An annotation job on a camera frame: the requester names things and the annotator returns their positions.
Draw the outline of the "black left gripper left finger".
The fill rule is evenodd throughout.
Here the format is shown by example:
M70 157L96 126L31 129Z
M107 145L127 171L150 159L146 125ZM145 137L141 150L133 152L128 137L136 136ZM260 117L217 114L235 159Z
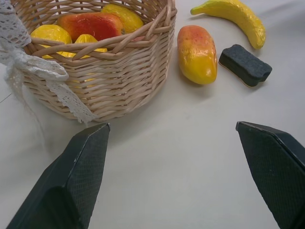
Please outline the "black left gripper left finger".
M42 173L9 229L86 229L102 182L108 123L76 134Z

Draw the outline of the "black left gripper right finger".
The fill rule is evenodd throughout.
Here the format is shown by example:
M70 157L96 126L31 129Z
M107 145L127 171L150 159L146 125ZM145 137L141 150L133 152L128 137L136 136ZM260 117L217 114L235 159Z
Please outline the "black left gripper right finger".
M289 133L236 124L252 178L279 228L305 227L305 148Z

